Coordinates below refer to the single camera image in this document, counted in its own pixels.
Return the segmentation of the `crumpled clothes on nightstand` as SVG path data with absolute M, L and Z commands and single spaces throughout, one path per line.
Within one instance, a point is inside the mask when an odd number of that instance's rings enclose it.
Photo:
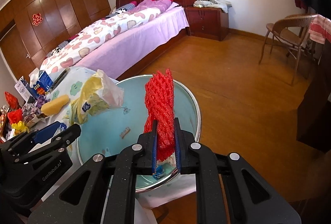
M 194 2 L 193 6 L 197 8 L 222 9 L 224 13 L 228 13 L 228 10 L 232 7 L 232 4 L 226 0 L 197 0 Z

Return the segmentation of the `wooden nightstand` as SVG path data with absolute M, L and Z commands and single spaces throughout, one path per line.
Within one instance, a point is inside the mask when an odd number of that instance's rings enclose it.
M 188 6 L 185 13 L 189 24 L 189 36 L 222 41 L 229 33 L 228 14 L 221 8 Z

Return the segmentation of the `yellow white plastic bag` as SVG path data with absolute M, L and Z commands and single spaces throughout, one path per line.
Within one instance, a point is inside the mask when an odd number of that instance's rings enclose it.
M 83 84 L 78 98 L 70 103 L 65 119 L 69 125 L 84 124 L 89 116 L 108 109 L 121 108 L 124 96 L 124 89 L 117 86 L 104 71 L 97 70 Z

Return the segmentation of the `red striped towel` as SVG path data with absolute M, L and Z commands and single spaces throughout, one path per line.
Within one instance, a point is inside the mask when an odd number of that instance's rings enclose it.
M 309 36 L 312 41 L 320 44 L 326 40 L 331 42 L 331 20 L 318 14 L 310 24 Z

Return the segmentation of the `yellow sponge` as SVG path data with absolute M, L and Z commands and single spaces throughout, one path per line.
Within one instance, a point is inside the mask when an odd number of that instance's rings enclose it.
M 41 112 L 44 113 L 47 116 L 58 114 L 63 106 L 68 104 L 70 101 L 70 98 L 67 94 L 62 95 L 46 104 L 44 104 L 41 108 Z

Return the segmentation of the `blue milk carton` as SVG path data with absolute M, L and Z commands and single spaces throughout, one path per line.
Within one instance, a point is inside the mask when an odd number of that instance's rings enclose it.
M 45 95 L 53 85 L 53 81 L 45 70 L 40 70 L 38 78 L 33 82 L 32 88 L 38 95 Z

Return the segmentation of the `cow pattern pillow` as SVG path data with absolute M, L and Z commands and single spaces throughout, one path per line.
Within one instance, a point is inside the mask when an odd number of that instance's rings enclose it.
M 133 8 L 135 8 L 137 6 L 137 2 L 136 1 L 132 1 L 128 4 L 125 4 L 123 6 L 120 6 L 119 8 L 114 8 L 106 17 L 105 19 L 111 18 L 115 15 L 124 13 L 124 12 L 128 12 L 130 10 L 132 10 Z

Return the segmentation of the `purple blanket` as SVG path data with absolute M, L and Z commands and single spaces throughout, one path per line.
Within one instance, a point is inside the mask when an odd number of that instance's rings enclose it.
M 158 8 L 161 13 L 164 13 L 173 3 L 173 0 L 143 0 L 130 12 L 137 13 L 147 8 Z

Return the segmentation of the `red foam net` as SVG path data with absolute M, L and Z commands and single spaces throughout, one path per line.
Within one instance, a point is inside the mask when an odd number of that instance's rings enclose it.
M 163 162 L 174 152 L 174 82 L 170 69 L 157 71 L 145 84 L 145 107 L 148 117 L 145 133 L 157 121 L 157 161 Z

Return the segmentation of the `white paper box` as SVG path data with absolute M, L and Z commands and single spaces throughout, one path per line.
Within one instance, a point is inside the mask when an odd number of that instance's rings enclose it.
M 28 83 L 24 77 L 18 79 L 15 84 L 15 89 L 19 95 L 24 99 L 25 102 L 28 102 L 29 98 L 32 97 L 30 90 L 28 89 Z

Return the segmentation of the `dark wooden cabinet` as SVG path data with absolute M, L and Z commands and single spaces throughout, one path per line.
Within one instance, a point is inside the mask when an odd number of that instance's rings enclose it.
M 330 151 L 330 42 L 297 109 L 297 140 L 323 153 Z

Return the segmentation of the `purple wrapper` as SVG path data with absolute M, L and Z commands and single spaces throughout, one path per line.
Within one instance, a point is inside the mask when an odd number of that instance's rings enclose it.
M 40 95 L 36 102 L 34 103 L 35 107 L 41 109 L 42 106 L 50 101 L 50 98 L 47 98 L 45 95 Z

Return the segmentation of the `wicker folding chair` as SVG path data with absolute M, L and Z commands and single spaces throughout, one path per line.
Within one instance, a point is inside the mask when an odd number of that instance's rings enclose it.
M 261 48 L 259 64 L 261 64 L 264 57 L 267 39 L 272 34 L 270 54 L 274 46 L 280 46 L 286 48 L 288 56 L 291 55 L 295 59 L 295 70 L 291 81 L 291 86 L 293 86 L 299 68 L 301 54 L 304 50 L 303 43 L 308 36 L 310 24 L 317 16 L 317 14 L 295 14 L 280 19 L 275 23 L 268 23 L 266 25 L 267 33 Z

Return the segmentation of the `wooden wardrobe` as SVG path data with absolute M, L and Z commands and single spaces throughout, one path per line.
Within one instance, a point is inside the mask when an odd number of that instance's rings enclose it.
M 46 55 L 83 28 L 108 15 L 108 0 L 10 0 L 1 9 L 1 40 L 16 26 L 36 67 Z M 32 15 L 43 21 L 32 25 Z

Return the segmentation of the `light blue trash bin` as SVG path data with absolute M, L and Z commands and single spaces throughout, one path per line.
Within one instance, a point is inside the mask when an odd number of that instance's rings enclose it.
M 81 127 L 77 143 L 80 160 L 91 163 L 97 154 L 102 154 L 102 170 L 113 177 L 113 193 L 143 193 L 161 187 L 179 174 L 175 165 L 165 163 L 160 179 L 152 175 L 157 168 L 156 134 L 144 131 L 148 117 L 145 84 L 151 77 L 138 75 L 118 82 L 125 92 L 123 106 L 89 116 Z

